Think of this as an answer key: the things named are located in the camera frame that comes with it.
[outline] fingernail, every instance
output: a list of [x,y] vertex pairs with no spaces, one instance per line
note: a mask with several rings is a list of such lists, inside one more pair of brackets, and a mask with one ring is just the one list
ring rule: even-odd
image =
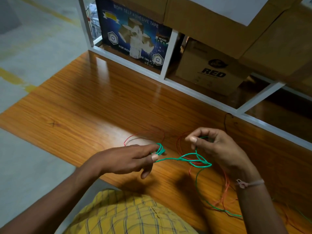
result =
[[190,141],[193,142],[193,143],[196,143],[197,138],[195,136],[191,136],[190,137]]
[[158,160],[158,157],[159,157],[159,155],[156,154],[156,153],[154,153],[154,154],[152,155],[152,160],[155,162],[155,161]]

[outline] wooden table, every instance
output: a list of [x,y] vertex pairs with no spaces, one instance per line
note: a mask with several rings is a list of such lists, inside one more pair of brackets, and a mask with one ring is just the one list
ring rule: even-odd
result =
[[[85,52],[41,86],[0,115],[1,128],[29,141],[65,161],[80,166],[94,153],[116,146],[139,131],[161,128],[168,157],[178,157],[176,140],[199,126],[224,129],[225,112],[162,85],[92,52]],[[227,116],[228,134],[258,167],[275,200],[312,210],[311,151],[245,121]],[[158,142],[161,135],[151,136]],[[183,152],[190,145],[182,140]],[[198,169],[185,162],[163,161],[151,175],[106,174],[103,180],[119,187],[151,195],[192,226],[213,233],[244,233],[241,220],[206,209],[194,179]],[[220,198],[223,175],[217,165],[199,176],[200,192],[209,201]],[[225,201],[232,213],[240,213],[236,193],[230,189]],[[287,211],[302,229],[310,224],[297,212]],[[291,233],[299,233],[287,225]]]

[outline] concrete floor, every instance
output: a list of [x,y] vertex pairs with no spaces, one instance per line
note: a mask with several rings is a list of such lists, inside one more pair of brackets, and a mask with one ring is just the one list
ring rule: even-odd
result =
[[[87,50],[76,0],[7,0],[7,3],[21,25],[0,35],[0,113],[27,95],[25,85],[39,86]],[[0,129],[0,227],[52,190],[74,169],[69,163]],[[107,187],[112,188],[97,181],[58,233],[97,192]]]

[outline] person's left hand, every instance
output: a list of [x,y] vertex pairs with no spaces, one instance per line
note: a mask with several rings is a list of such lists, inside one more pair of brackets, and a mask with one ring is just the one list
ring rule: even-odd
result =
[[158,155],[154,153],[158,149],[157,144],[107,149],[90,157],[81,169],[94,172],[97,177],[105,173],[126,174],[143,169],[141,178],[144,179],[150,174],[153,163],[158,160]]

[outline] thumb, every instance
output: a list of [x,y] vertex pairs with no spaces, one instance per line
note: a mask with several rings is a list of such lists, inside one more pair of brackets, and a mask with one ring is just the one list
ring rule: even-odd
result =
[[204,139],[191,136],[190,141],[194,147],[202,148],[208,153],[211,153],[214,150],[214,144]]
[[146,166],[151,165],[154,162],[156,162],[158,160],[158,157],[159,157],[158,154],[152,153],[146,157],[136,159],[135,165],[136,165],[136,167],[139,167],[139,168],[146,167]]

